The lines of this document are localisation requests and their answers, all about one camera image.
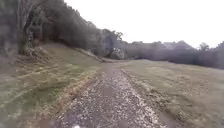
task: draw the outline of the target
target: green grass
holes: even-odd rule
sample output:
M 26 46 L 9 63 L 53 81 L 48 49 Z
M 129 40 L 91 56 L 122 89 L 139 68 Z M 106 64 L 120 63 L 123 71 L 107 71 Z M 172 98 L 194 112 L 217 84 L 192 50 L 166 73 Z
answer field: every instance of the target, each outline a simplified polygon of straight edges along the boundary
M 223 70 L 147 60 L 123 68 L 160 110 L 187 127 L 224 127 Z
M 42 50 L 49 59 L 22 61 L 15 67 L 16 72 L 7 74 L 10 79 L 0 82 L 0 123 L 5 127 L 18 127 L 36 111 L 54 105 L 66 88 L 80 86 L 77 82 L 100 65 L 59 44 L 43 46 Z

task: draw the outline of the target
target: grass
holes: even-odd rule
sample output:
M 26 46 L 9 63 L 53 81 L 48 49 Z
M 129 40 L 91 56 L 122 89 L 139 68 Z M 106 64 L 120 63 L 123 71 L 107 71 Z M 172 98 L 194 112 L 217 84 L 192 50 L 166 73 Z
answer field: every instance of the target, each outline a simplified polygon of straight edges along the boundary
M 20 60 L 14 72 L 4 74 L 8 79 L 0 80 L 0 127 L 25 127 L 38 112 L 46 112 L 63 100 L 69 102 L 67 90 L 75 93 L 84 84 L 79 81 L 92 77 L 100 65 L 59 44 L 45 45 L 41 50 L 46 52 L 42 58 Z
M 161 111 L 187 127 L 224 127 L 224 70 L 147 60 L 123 68 Z

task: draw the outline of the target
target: tree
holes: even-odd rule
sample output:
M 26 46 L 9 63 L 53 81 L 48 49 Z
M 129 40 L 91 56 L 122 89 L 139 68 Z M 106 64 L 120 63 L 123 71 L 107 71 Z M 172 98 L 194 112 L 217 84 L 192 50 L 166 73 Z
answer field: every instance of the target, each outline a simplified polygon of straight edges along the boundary
M 199 50 L 208 51 L 209 50 L 209 45 L 203 42 L 203 43 L 200 44 Z
M 42 5 L 48 0 L 18 0 L 17 29 L 19 52 L 24 54 L 32 47 L 32 25 L 41 24 L 38 17 L 43 17 Z

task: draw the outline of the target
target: dirt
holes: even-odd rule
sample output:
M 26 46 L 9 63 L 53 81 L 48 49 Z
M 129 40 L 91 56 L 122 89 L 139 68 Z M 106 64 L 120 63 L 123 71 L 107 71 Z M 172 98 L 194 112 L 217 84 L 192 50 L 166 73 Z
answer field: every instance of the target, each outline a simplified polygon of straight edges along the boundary
M 53 119 L 50 128 L 166 128 L 158 115 L 115 66 L 74 99 L 71 108 Z

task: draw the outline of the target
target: sky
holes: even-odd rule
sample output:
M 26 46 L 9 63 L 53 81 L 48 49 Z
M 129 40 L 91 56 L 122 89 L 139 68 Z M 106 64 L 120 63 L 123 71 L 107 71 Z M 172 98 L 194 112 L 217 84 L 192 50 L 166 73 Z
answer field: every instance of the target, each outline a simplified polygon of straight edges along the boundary
M 224 0 L 65 0 L 98 28 L 123 33 L 123 40 L 215 47 L 224 41 Z

